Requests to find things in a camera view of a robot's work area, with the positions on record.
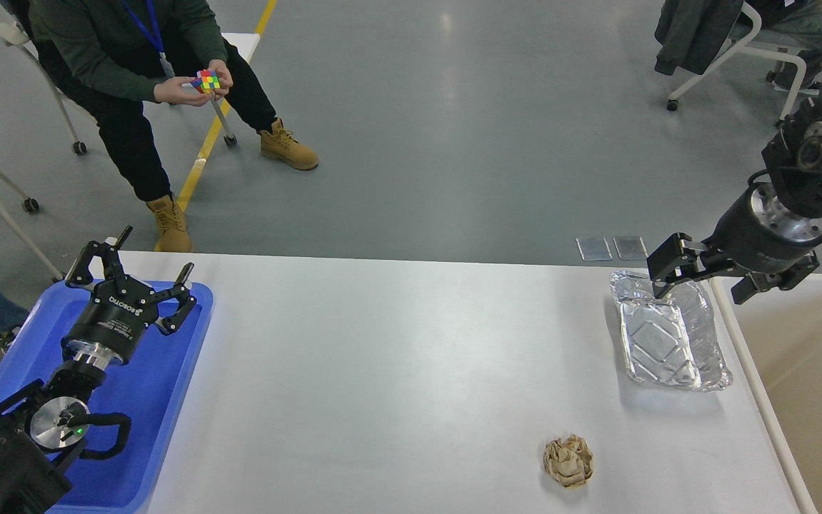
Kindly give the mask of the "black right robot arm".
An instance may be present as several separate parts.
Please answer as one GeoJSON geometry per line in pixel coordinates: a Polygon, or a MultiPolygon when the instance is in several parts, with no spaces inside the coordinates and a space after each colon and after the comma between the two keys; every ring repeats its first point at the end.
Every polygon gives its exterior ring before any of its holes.
{"type": "Polygon", "coordinates": [[[699,243],[683,232],[649,255],[656,299],[678,284],[737,277],[737,305],[773,288],[789,291],[816,268],[822,244],[822,95],[802,102],[762,150],[764,169],[699,243]]]}

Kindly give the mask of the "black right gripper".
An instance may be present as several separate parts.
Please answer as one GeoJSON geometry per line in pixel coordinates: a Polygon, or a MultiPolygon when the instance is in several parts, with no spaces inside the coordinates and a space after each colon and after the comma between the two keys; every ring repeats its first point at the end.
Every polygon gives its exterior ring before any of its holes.
{"type": "Polygon", "coordinates": [[[731,287],[735,305],[773,288],[789,291],[820,266],[814,248],[822,244],[822,217],[790,212],[770,183],[753,183],[727,209],[712,235],[695,243],[675,232],[648,257],[653,297],[662,299],[678,284],[744,273],[731,287]]]}

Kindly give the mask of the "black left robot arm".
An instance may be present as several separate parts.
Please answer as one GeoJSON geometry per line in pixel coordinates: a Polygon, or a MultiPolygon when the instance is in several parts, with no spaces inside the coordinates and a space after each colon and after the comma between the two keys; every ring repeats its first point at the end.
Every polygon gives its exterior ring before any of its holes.
{"type": "Polygon", "coordinates": [[[119,251],[131,231],[82,248],[64,284],[89,299],[59,339],[61,364],[0,401],[0,513],[44,513],[71,491],[72,465],[123,453],[133,419],[94,412],[94,391],[110,368],[130,364],[147,331],[175,334],[198,303],[193,263],[164,290],[124,270],[119,251]]]}

